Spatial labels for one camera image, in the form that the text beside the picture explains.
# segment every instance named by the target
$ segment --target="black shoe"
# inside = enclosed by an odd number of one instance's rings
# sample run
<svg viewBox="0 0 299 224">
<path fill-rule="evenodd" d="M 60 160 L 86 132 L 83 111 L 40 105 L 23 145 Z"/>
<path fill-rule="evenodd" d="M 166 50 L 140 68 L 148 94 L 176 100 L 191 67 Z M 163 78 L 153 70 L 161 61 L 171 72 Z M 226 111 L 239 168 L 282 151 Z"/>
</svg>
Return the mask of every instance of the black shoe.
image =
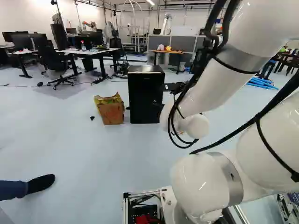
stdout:
<svg viewBox="0 0 299 224">
<path fill-rule="evenodd" d="M 28 181 L 27 195 L 45 190 L 52 186 L 55 181 L 54 174 L 47 174 Z"/>
</svg>

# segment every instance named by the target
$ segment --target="blue tube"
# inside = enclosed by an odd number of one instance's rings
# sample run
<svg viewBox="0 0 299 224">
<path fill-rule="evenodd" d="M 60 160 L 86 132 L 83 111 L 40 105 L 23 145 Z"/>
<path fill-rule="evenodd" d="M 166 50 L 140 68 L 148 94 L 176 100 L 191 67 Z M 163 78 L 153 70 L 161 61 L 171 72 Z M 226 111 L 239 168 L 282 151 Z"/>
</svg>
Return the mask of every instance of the blue tube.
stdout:
<svg viewBox="0 0 299 224">
<path fill-rule="evenodd" d="M 269 84 L 268 82 L 263 82 L 263 81 L 261 81 L 261 79 L 258 79 L 258 78 L 252 78 L 252 79 L 250 80 L 250 82 L 255 83 L 255 84 L 265 85 L 265 86 L 270 87 L 271 89 L 276 89 L 276 90 L 279 89 L 279 88 L 277 88 L 277 87 L 275 87 L 275 86 Z"/>
<path fill-rule="evenodd" d="M 273 83 L 272 81 L 269 81 L 269 80 L 266 80 L 266 79 L 261 79 L 261 78 L 255 78 L 255 77 L 253 77 L 252 79 L 258 80 L 258 81 L 261 81 L 261 82 L 264 82 L 264 83 Z"/>
<path fill-rule="evenodd" d="M 254 83 L 246 83 L 246 85 L 252 85 L 252 86 L 256 86 L 256 87 L 261 87 L 261 88 L 268 89 L 268 90 L 271 89 L 270 87 L 267 87 L 267 86 L 264 86 L 264 85 L 258 85 L 258 84 L 254 84 Z"/>
</svg>

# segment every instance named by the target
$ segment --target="blue jeans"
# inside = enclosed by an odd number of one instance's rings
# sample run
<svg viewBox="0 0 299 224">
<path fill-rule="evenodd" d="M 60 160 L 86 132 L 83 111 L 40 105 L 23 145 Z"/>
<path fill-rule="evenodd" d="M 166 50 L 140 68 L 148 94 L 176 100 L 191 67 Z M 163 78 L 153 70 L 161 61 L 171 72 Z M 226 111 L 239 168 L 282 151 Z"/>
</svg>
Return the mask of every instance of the blue jeans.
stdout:
<svg viewBox="0 0 299 224">
<path fill-rule="evenodd" d="M 28 184 L 23 181 L 0 181 L 0 201 L 22 198 L 27 194 Z"/>
</svg>

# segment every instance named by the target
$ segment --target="red component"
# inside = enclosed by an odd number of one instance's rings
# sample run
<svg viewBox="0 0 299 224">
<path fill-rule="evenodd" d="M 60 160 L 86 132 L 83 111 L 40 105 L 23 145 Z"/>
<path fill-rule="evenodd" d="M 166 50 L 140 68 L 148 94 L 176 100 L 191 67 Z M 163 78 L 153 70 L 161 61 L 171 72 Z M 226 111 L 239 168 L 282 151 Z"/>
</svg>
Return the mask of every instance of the red component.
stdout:
<svg viewBox="0 0 299 224">
<path fill-rule="evenodd" d="M 160 223 L 160 220 L 157 218 L 151 218 L 149 215 L 143 215 L 136 217 L 136 224 L 152 224 Z"/>
<path fill-rule="evenodd" d="M 148 220 L 145 215 L 136 217 L 136 224 L 148 224 Z"/>
</svg>

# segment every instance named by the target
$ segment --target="ceiling light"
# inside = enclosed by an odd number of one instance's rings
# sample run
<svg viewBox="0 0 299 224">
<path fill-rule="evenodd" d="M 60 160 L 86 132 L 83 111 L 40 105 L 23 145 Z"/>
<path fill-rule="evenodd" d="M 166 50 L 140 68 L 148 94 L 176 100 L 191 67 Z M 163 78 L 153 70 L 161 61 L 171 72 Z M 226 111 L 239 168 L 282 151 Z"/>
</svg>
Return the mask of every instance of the ceiling light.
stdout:
<svg viewBox="0 0 299 224">
<path fill-rule="evenodd" d="M 152 1 L 152 0 L 146 0 L 148 3 L 150 3 L 151 4 L 151 6 L 154 6 L 155 5 L 155 3 Z"/>
</svg>

